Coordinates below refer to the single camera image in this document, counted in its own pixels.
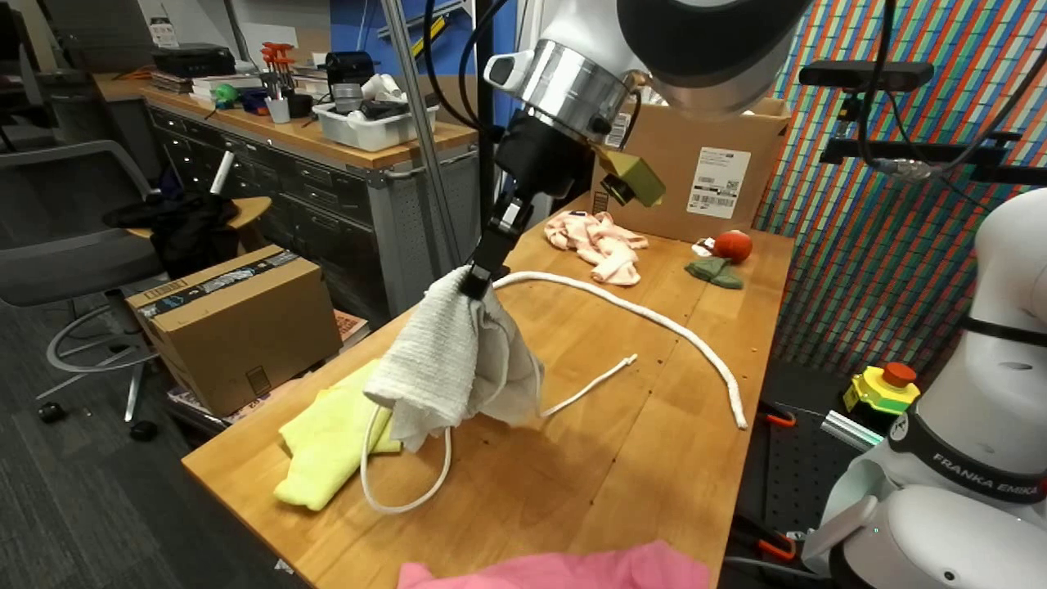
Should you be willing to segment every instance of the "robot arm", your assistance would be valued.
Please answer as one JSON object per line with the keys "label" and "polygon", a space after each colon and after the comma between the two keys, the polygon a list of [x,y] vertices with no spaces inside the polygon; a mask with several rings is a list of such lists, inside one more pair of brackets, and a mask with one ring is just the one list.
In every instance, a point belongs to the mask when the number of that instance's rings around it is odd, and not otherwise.
{"label": "robot arm", "polygon": [[567,0],[533,52],[496,58],[488,81],[521,95],[496,151],[496,216],[461,280],[482,297],[531,221],[533,197],[588,191],[597,144],[611,131],[636,75],[684,111],[736,111],[787,58],[810,0]]}

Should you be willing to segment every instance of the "yellow cloth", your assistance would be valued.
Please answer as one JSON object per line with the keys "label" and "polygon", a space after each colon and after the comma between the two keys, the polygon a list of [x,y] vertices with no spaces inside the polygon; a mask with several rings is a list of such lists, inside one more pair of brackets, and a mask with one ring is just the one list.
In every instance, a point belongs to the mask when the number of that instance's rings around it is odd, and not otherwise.
{"label": "yellow cloth", "polygon": [[359,365],[282,424],[282,442],[291,451],[290,478],[275,487],[275,496],[294,507],[323,509],[331,496],[354,478],[365,459],[365,434],[372,423],[372,451],[401,451],[391,442],[391,410],[365,397],[378,364]]}

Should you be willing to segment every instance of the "cardboard box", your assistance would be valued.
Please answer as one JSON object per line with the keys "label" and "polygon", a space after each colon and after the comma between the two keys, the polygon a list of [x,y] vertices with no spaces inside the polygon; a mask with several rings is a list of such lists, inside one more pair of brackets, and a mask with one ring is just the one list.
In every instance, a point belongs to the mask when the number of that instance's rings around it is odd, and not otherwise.
{"label": "cardboard box", "polygon": [[339,352],[327,284],[280,244],[128,297],[174,381],[216,415]]}
{"label": "cardboard box", "polygon": [[657,205],[610,199],[620,225],[668,240],[700,240],[750,228],[783,165],[792,115],[740,115],[691,121],[671,109],[646,105],[623,151],[640,155],[664,182]]}

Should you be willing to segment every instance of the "white robot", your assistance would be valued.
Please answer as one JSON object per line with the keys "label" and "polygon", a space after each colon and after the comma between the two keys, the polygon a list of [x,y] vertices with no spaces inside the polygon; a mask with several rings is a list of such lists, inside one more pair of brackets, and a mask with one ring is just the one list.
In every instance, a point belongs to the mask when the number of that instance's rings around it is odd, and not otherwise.
{"label": "white robot", "polygon": [[[810,0],[567,0],[533,52],[488,81],[521,95],[502,182],[461,296],[482,297],[538,193],[588,185],[594,147],[642,70],[680,111],[759,97]],[[836,483],[805,565],[840,586],[1047,586],[1047,191],[980,228],[980,296],[960,351],[889,446]]]}

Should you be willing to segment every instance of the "lab room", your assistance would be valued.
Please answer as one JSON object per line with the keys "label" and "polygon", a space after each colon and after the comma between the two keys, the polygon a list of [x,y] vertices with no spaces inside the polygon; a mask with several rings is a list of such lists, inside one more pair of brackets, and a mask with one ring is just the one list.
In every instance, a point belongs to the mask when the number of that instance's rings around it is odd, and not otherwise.
{"label": "lab room", "polygon": [[0,586],[1040,589],[1044,70],[1044,0],[0,0]]}

